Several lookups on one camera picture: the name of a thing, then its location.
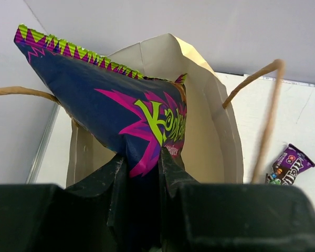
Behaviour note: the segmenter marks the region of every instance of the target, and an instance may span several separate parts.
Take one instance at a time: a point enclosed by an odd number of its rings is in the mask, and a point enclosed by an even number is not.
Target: gray wall
[[[286,79],[315,83],[315,0],[26,0],[45,29],[110,54],[163,33],[215,71],[250,74],[275,58]]]
[[[0,0],[0,87],[47,91],[13,43],[20,23],[44,32],[23,0]],[[42,98],[0,97],[0,183],[25,183],[54,108]]]

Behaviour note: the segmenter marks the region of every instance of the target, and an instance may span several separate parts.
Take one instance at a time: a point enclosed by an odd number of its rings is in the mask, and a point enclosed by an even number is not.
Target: zigzag pattern
[[[44,35],[33,29],[29,29],[24,24],[19,25],[15,34],[14,42],[19,43],[19,44],[30,45],[33,47],[34,53],[32,52],[28,53],[29,63],[30,63],[31,56],[38,56],[38,52],[44,55],[43,50],[47,49],[53,53],[83,60],[90,64],[96,65],[100,68],[117,72],[119,74],[126,75],[133,79],[169,81],[165,79],[146,77],[140,72],[132,70],[129,67],[112,62],[109,58],[105,56],[100,56],[93,51],[89,51],[80,46],[76,46],[64,39],[58,39],[54,35]],[[186,77],[186,74],[181,75],[180,77],[178,77],[176,81],[174,81],[174,83],[183,84],[185,81],[185,77]]]

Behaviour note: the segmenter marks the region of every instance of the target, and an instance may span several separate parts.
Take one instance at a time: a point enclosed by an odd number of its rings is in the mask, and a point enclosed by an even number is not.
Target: white table
[[[245,77],[218,74],[230,93]],[[244,155],[244,182],[250,180],[259,135],[266,115],[266,106],[273,83],[256,80],[232,101]],[[304,151],[315,163],[315,88],[283,83],[279,114],[272,136],[266,167],[280,155],[289,143]],[[71,122],[63,109],[59,110],[37,183],[66,184],[71,138]],[[315,167],[300,174],[295,186],[301,188],[315,207]]]

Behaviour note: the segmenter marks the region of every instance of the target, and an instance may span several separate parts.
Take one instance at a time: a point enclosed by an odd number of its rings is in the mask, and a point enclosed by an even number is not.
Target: blue snack bag
[[[161,147],[182,163],[186,74],[175,82],[146,77],[25,25],[18,27],[14,43],[65,110],[100,143],[127,158],[136,206],[131,214],[143,220],[141,227],[136,225],[137,237],[149,242],[143,230],[158,223],[147,221],[153,220],[152,214],[138,209],[159,207],[156,166]]]

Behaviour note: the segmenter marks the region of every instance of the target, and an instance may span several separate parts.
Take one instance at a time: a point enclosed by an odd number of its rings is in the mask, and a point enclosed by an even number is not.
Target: candy wrapper
[[[302,151],[289,144],[274,162],[271,174],[266,174],[265,183],[292,185],[298,174],[315,167],[315,164]]]

